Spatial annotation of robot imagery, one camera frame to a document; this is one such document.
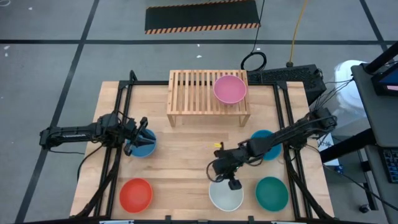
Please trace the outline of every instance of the wooden slatted shelf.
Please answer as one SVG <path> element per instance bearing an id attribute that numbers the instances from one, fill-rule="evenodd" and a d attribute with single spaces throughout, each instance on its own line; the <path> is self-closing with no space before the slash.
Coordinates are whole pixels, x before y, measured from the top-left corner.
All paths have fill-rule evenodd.
<path id="1" fill-rule="evenodd" d="M 248 86 L 245 70 L 171 70 L 167 116 L 175 126 L 176 116 L 239 116 L 240 126 L 250 117 L 249 92 L 235 105 L 222 104 L 213 93 L 213 83 L 224 75 L 234 75 Z"/>

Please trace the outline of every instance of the table leg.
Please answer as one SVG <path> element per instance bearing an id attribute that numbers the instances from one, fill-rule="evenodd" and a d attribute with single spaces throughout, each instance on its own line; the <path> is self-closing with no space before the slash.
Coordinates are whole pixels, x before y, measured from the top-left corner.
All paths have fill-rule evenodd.
<path id="1" fill-rule="evenodd" d="M 167 117 L 169 118 L 171 127 L 175 127 L 175 122 L 177 121 L 176 116 L 167 115 Z"/>
<path id="2" fill-rule="evenodd" d="M 375 143 L 376 139 L 374 138 L 373 130 L 369 128 L 320 152 L 322 163 L 337 159 L 345 154 L 360 150 L 367 145 L 374 145 Z"/>
<path id="3" fill-rule="evenodd" d="M 241 117 L 239 116 L 239 125 L 241 127 L 244 127 L 248 121 L 248 119 L 250 118 L 250 114 L 249 115 L 245 115 L 243 116 L 243 119 L 241 119 Z"/>

